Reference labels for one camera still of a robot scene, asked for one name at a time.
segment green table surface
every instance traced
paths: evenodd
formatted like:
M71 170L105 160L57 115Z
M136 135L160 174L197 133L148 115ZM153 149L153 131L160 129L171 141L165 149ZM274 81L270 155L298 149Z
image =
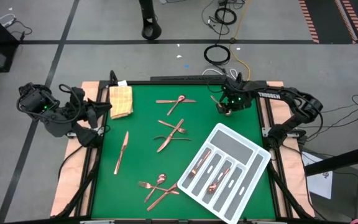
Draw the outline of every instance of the green table surface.
M262 145L262 136L255 102L246 110L231 116L219 114L205 85L134 85L134 112L124 118L107 120L111 127L104 137L100 170L94 196L92 218L114 219L218 219L206 208L180 191L180 195L167 195L154 209L147 211L162 192L156 190L147 203L144 199L149 189L138 185L139 181L155 185L161 173L167 180L160 185L169 188L181 177L205 139L217 123L225 124L239 134ZM155 100L175 100L186 95L197 103L180 103L170 116L171 103L161 104ZM192 141L172 140L160 153L158 147L163 139L153 140L159 135L168 136L172 128L162 125L159 119L176 125L184 119L182 127L186 134L176 132L176 138L190 138ZM126 131L129 131L128 146L124 152L118 175L114 168ZM267 171L259 180L242 214L248 219L275 218Z

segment concrete floor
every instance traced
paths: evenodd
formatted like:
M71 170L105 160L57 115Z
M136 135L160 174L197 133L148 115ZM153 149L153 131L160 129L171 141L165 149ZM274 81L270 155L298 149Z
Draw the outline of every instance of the concrete floor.
M208 2L187 0L162 5L155 0L158 23L163 29L159 39L217 39L218 35L201 21L201 11ZM77 0L0 0L0 17L14 13L18 20L33 28L33 34L26 40L60 40L73 3L75 6ZM212 15L215 9L215 4L207 8L204 17ZM67 40L142 40L137 1L79 0L73 12ZM235 26L222 39L232 37ZM9 30L23 28L15 25ZM311 40L298 0L253 0L237 38ZM58 167L67 143L65 138L53 138L40 124L28 155L23 152L31 120L15 107L20 86L27 82L44 84L48 74L52 74L53 94L65 101L68 95L58 90L58 84L80 86L83 81L107 80L112 69L121 80L148 80L151 76L199 75L211 67L203 58L208 44L66 44L60 46L61 55L57 44L21 45L11 71L0 73L0 209L10 183L14 193L2 221L49 217ZM358 45L238 44L234 48L238 49L237 56L251 67L252 80L283 80L286 86L317 97L324 110L349 105L351 96L358 94ZM216 58L224 56L218 51L211 54ZM54 58L59 60L53 65ZM230 62L226 68L246 72L237 62ZM352 110L326 113L324 124L333 124ZM358 112L344 122L357 116ZM318 123L317 120L308 126ZM307 146L332 155L357 149L358 122L331 129ZM14 174L19 158L25 160L21 175ZM330 213L330 209L319 208L331 220L343 220L341 215Z

